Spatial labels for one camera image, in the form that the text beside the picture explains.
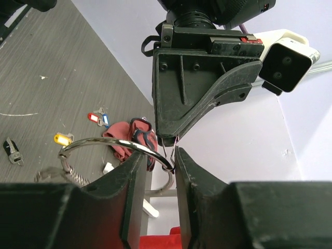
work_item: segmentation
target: white camera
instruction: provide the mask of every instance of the white camera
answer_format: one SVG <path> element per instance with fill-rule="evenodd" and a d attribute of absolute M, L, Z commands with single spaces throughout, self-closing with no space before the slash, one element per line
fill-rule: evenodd
<path fill-rule="evenodd" d="M 320 58 L 305 37 L 289 30 L 259 33 L 255 37 L 265 46 L 260 57 L 263 67 L 259 77 L 265 81 L 262 86 L 277 95 L 293 91 Z"/>

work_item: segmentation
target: yellow key tag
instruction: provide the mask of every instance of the yellow key tag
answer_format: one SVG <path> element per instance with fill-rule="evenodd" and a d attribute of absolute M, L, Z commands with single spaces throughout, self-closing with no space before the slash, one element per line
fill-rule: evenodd
<path fill-rule="evenodd" d="M 61 133 L 57 133 L 54 136 L 54 142 L 56 142 L 57 144 L 61 144 L 62 146 L 68 146 L 73 142 L 73 140 Z"/>

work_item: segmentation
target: metal handle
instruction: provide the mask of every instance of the metal handle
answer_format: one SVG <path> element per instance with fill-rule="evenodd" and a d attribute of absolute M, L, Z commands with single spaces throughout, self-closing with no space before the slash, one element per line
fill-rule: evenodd
<path fill-rule="evenodd" d="M 117 144 L 119 146 L 126 147 L 126 148 L 129 148 L 132 150 L 137 150 L 141 153 L 144 153 L 161 163 L 163 170 L 168 173 L 169 179 L 168 179 L 167 183 L 160 189 L 145 191 L 146 196 L 159 195 L 163 191 L 170 189 L 170 187 L 173 185 L 174 179 L 173 179 L 172 172 L 174 172 L 174 168 L 167 161 L 167 159 L 165 157 L 160 155 L 158 152 L 153 151 L 153 150 L 149 149 L 148 147 L 143 146 L 141 144 L 134 143 L 132 141 L 116 139 L 113 137 L 92 137 L 89 139 L 82 139 L 82 140 L 75 141 L 66 147 L 61 148 L 61 150 L 58 153 L 58 158 L 61 160 L 61 164 L 62 164 L 64 171 L 69 172 L 69 173 L 75 172 L 76 177 L 74 177 L 74 180 L 79 182 L 81 185 L 86 185 L 89 183 L 89 181 L 87 179 L 85 179 L 84 177 L 80 176 L 74 170 L 74 168 L 69 165 L 69 163 L 67 162 L 67 159 L 71 155 L 71 152 L 74 151 L 75 149 L 78 149 L 83 146 L 96 145 L 96 144 L 104 144 L 104 145 Z"/>

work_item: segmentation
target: gray table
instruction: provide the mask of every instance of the gray table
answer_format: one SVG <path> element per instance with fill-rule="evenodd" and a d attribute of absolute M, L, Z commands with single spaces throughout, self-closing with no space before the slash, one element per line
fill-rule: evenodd
<path fill-rule="evenodd" d="M 38 171 L 60 168 L 54 135 L 101 136 L 105 128 L 87 118 L 99 107 L 111 123 L 154 120 L 153 107 L 70 0 L 59 0 L 47 13 L 31 10 L 0 47 L 0 58 L 0 142 L 14 140 L 25 162 L 10 164 L 0 149 L 0 182 L 31 183 Z M 106 162 L 118 165 L 106 146 L 82 148 L 70 162 L 91 180 Z M 142 234 L 146 229 L 144 214 Z"/>

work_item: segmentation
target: camera lens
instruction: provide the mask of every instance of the camera lens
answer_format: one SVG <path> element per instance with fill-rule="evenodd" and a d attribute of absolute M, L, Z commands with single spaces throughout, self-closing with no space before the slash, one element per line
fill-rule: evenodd
<path fill-rule="evenodd" d="M 284 64 L 284 65 L 290 65 L 291 63 L 292 63 L 292 59 L 291 59 L 291 57 L 285 57 L 283 60 L 282 60 L 282 63 Z"/>
<path fill-rule="evenodd" d="M 281 79 L 282 78 L 282 74 L 280 72 L 275 72 L 273 74 L 273 78 L 275 78 L 275 79 Z"/>

